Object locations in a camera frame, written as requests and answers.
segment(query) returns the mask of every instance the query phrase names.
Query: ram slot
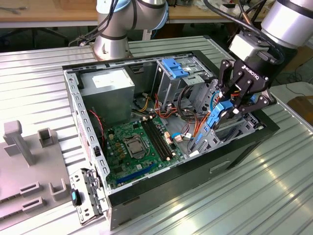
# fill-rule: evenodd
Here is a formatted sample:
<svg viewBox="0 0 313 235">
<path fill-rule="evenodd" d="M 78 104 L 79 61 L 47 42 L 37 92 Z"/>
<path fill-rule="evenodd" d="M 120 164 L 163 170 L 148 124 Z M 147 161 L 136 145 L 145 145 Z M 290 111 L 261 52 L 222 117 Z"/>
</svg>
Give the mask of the ram slot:
<svg viewBox="0 0 313 235">
<path fill-rule="evenodd" d="M 162 161 L 167 160 L 168 158 L 172 158 L 172 153 L 167 147 L 165 141 L 162 139 L 161 135 L 159 134 L 157 128 L 153 124 L 152 121 L 143 121 L 141 122 L 143 129 L 145 130 L 146 134 L 148 135 L 150 141 L 152 142 L 154 148 L 160 155 Z"/>
</svg>

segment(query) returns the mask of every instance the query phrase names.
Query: sticker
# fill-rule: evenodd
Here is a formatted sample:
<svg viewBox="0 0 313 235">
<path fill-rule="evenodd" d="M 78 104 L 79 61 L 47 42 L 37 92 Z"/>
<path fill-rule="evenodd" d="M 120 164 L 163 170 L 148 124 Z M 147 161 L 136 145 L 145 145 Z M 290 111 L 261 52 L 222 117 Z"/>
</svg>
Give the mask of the sticker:
<svg viewBox="0 0 313 235">
<path fill-rule="evenodd" d="M 125 86 L 125 82 L 129 83 L 129 80 L 123 70 L 112 70 L 108 73 L 97 75 L 92 78 L 96 88 L 108 87 L 108 86 Z"/>
</svg>

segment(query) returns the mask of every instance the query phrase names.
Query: red cable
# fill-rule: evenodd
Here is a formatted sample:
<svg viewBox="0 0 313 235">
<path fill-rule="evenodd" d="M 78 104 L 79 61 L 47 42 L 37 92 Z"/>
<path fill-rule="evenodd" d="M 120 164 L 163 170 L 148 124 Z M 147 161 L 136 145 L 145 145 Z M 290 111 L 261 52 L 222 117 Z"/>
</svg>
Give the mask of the red cable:
<svg viewBox="0 0 313 235">
<path fill-rule="evenodd" d="M 88 110 L 88 112 L 91 112 L 98 120 L 99 124 L 100 124 L 100 127 L 101 127 L 101 135 L 102 135 L 102 148 L 104 148 L 104 132 L 103 132 L 103 126 L 102 126 L 102 123 L 100 121 L 100 117 L 95 114 L 92 110 Z"/>
</svg>

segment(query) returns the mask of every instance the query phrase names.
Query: green motherboard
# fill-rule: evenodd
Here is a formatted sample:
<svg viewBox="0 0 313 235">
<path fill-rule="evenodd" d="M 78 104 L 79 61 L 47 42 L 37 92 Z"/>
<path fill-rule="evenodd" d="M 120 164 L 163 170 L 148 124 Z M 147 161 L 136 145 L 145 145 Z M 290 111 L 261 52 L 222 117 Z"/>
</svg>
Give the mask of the green motherboard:
<svg viewBox="0 0 313 235">
<path fill-rule="evenodd" d="M 111 188 L 120 187 L 183 159 L 175 143 L 171 145 L 165 143 L 166 129 L 161 119 L 155 117 L 150 124 L 158 130 L 158 133 L 154 132 L 152 136 L 151 133 L 147 134 L 145 123 L 142 121 L 134 121 L 105 130 L 108 137 L 106 160 L 110 167 L 110 174 L 106 180 Z M 159 155 L 158 145 L 153 144 L 148 137 L 155 139 L 156 135 L 164 141 L 163 146 L 166 144 L 171 158 L 165 160 Z"/>
</svg>

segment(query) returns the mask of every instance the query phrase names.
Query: wooden table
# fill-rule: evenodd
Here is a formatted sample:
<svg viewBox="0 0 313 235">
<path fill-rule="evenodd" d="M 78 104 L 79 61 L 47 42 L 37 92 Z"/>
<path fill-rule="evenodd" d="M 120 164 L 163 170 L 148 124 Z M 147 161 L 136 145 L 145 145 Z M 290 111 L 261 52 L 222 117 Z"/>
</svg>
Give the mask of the wooden table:
<svg viewBox="0 0 313 235">
<path fill-rule="evenodd" d="M 58 0 L 0 0 L 0 6 L 27 6 L 20 15 L 0 10 L 0 28 L 97 25 L 96 10 L 63 10 Z M 264 18 L 265 10 L 260 14 Z M 222 23 L 229 20 L 196 6 L 170 7 L 168 23 Z"/>
</svg>

